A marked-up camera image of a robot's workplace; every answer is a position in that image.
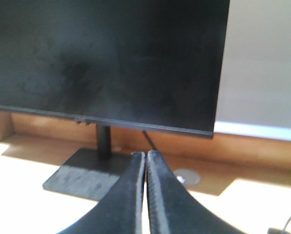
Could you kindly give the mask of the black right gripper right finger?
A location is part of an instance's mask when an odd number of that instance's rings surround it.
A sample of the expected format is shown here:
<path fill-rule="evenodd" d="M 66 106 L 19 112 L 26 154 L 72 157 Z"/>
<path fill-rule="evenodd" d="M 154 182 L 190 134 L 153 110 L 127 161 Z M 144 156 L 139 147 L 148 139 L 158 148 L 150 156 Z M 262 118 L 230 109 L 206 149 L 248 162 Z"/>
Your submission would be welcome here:
<path fill-rule="evenodd" d="M 240 234 L 199 203 L 179 182 L 159 151 L 146 158 L 147 205 L 152 234 Z"/>

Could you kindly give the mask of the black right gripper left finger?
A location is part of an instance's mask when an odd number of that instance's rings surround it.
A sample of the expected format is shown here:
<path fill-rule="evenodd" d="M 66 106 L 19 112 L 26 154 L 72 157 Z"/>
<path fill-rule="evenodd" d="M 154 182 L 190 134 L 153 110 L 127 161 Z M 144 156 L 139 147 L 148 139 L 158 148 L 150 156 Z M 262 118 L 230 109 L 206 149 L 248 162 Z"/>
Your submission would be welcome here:
<path fill-rule="evenodd" d="M 146 155 L 131 161 L 99 203 L 61 234 L 141 234 Z"/>

